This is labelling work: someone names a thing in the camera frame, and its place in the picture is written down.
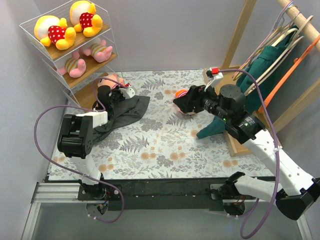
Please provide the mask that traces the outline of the small orange striped plush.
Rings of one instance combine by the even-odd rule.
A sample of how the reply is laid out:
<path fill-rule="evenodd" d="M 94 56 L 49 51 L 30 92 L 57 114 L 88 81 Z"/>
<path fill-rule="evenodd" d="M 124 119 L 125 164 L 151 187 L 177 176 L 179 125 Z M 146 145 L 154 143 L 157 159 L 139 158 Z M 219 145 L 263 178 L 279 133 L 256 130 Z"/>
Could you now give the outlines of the small orange striped plush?
<path fill-rule="evenodd" d="M 181 90 L 179 90 L 179 91 L 177 91 L 177 92 L 175 93 L 175 98 L 178 99 L 178 98 L 180 98 L 180 97 L 183 97 L 183 96 L 185 96 L 185 95 L 187 94 L 187 92 L 188 92 L 187 89 L 181 89 Z M 182 114 L 184 114 L 184 115 L 189 115 L 189 116 L 192 116 L 192 115 L 195 114 L 195 112 L 183 113 L 183 112 L 181 111 L 181 109 L 179 109 L 179 111 L 180 111 Z"/>

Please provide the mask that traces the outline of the peach doll plush striped shirt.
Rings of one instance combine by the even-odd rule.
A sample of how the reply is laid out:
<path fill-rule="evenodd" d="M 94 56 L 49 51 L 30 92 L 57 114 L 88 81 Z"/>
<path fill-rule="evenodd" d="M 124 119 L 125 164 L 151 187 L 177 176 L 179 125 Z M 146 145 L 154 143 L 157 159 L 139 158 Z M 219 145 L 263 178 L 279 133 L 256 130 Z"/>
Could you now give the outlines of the peach doll plush striped shirt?
<path fill-rule="evenodd" d="M 107 73 L 102 76 L 99 82 L 97 83 L 97 87 L 108 86 L 110 89 L 114 89 L 119 87 L 120 85 L 124 85 L 124 79 L 119 77 L 116 73 Z"/>

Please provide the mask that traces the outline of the pink frog plush striped shirt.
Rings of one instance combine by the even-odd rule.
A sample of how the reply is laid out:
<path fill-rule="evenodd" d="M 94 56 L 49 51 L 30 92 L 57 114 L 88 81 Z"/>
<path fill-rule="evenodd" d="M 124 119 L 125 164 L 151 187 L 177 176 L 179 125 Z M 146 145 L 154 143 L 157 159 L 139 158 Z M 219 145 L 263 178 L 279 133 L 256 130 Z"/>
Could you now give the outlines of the pink frog plush striped shirt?
<path fill-rule="evenodd" d="M 107 46 L 105 39 L 95 38 L 94 40 L 84 44 L 80 51 L 87 57 L 91 56 L 98 63 L 105 62 L 110 59 L 113 53 L 113 47 Z"/>

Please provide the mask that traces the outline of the pink pig plush striped hat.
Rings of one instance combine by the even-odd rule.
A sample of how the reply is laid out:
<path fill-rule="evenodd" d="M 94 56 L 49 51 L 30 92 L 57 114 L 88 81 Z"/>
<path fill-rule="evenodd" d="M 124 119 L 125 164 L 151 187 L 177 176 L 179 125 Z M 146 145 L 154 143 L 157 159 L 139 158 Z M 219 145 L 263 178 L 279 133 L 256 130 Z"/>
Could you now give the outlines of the pink pig plush striped hat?
<path fill-rule="evenodd" d="M 56 72 L 62 76 L 68 74 L 71 78 L 81 77 L 86 68 L 86 62 L 80 58 L 80 53 L 77 50 L 62 57 L 56 63 Z"/>

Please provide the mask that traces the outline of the yellow bear plush polka shirt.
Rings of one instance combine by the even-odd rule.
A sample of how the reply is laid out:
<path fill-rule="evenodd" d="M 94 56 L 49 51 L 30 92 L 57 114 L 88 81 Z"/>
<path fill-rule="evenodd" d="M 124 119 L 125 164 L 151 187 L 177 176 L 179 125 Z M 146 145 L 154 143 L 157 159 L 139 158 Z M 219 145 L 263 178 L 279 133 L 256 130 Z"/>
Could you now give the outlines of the yellow bear plush polka shirt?
<path fill-rule="evenodd" d="M 74 2 L 69 10 L 74 30 L 77 33 L 82 32 L 88 38 L 97 35 L 103 27 L 103 20 L 96 12 L 96 5 L 92 2 L 87 0 Z"/>

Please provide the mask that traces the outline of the orange bear plush polka shirt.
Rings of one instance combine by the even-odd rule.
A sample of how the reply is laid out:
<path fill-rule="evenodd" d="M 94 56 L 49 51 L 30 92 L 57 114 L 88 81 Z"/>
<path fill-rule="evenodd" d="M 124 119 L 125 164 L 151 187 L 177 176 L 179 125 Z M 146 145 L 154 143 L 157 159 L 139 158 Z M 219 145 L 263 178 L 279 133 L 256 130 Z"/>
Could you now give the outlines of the orange bear plush polka shirt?
<path fill-rule="evenodd" d="M 34 26 L 34 35 L 45 47 L 53 44 L 58 50 L 71 48 L 76 39 L 76 31 L 68 27 L 67 20 L 54 15 L 41 16 Z"/>

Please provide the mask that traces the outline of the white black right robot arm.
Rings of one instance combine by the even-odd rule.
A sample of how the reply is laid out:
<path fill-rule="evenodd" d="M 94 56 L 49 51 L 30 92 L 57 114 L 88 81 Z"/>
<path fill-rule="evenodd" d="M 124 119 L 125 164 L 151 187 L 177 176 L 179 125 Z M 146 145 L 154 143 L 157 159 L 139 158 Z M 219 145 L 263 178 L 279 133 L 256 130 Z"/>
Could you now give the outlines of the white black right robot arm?
<path fill-rule="evenodd" d="M 291 220 L 298 220 L 320 196 L 320 180 L 300 168 L 275 142 L 265 125 L 253 114 L 245 111 L 246 97 L 240 88 L 226 84 L 219 94 L 212 87 L 192 85 L 188 92 L 173 100 L 184 114 L 208 113 L 225 123 L 225 130 L 249 149 L 273 173 L 279 157 L 278 183 L 274 184 L 249 177 L 243 172 L 230 176 L 225 184 L 214 191 L 225 198 L 237 199 L 241 195 L 272 201 L 279 211 Z"/>

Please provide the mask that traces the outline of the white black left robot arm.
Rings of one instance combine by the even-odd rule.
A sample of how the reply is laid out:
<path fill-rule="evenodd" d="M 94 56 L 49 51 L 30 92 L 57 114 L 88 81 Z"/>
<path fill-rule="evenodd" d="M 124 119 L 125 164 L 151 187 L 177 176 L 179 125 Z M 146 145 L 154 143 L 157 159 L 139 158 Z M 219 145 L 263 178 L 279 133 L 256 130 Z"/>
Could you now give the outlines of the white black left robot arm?
<path fill-rule="evenodd" d="M 84 191 L 95 200 L 106 196 L 106 187 L 97 182 L 104 177 L 93 161 L 91 151 L 94 144 L 94 129 L 111 124 L 115 107 L 124 101 L 121 90 L 116 87 L 101 86 L 97 89 L 97 100 L 92 111 L 83 114 L 66 114 L 58 135 L 57 148 L 75 165 L 80 173 L 79 183 Z"/>

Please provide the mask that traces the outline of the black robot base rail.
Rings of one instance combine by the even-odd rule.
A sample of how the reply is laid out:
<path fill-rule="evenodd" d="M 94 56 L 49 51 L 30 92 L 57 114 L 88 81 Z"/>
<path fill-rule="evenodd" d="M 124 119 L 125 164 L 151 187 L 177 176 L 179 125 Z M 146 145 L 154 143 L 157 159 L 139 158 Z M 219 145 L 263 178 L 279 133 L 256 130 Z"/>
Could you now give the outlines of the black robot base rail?
<path fill-rule="evenodd" d="M 51 181 L 37 184 L 32 200 L 35 203 L 107 203 L 109 211 L 124 210 L 230 210 L 241 215 L 245 203 L 256 196 L 221 195 L 216 190 L 225 184 L 225 178 L 168 178 L 118 179 L 108 185 L 96 183 Z"/>

